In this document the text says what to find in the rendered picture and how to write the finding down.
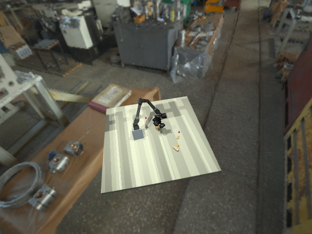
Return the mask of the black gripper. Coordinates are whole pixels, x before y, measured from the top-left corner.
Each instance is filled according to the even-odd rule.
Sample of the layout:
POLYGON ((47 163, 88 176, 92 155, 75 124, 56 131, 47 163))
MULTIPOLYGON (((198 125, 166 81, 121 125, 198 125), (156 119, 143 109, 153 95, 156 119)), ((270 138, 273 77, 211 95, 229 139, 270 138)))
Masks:
MULTIPOLYGON (((153 118, 153 122, 155 122, 156 121, 156 117, 155 118, 153 118)), ((158 122, 159 122, 159 127, 160 128, 163 128, 164 126, 165 126, 165 124, 164 123, 161 123, 161 119, 160 120, 157 120, 158 122)))

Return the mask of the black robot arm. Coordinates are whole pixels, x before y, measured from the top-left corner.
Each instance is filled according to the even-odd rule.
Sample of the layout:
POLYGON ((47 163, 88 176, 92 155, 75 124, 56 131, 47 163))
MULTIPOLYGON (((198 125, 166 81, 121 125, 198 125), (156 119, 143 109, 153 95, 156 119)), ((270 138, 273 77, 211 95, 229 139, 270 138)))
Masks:
POLYGON ((148 99, 142 99, 142 98, 139 98, 138 99, 138 108, 137 108, 137 113, 136 113, 136 117, 135 117, 135 120, 134 120, 134 123, 133 123, 133 128, 134 130, 139 130, 139 126, 138 126, 138 122, 139 122, 139 113, 140 113, 140 108, 141 108, 141 105, 143 102, 147 102, 151 107, 152 109, 154 110, 154 112, 157 114, 155 115, 156 117, 156 121, 153 123, 155 126, 158 126, 159 125, 159 122, 157 120, 160 120, 161 118, 167 118, 166 116, 166 113, 161 113, 159 109, 157 109, 148 99), (160 118, 161 117, 161 118, 160 118))

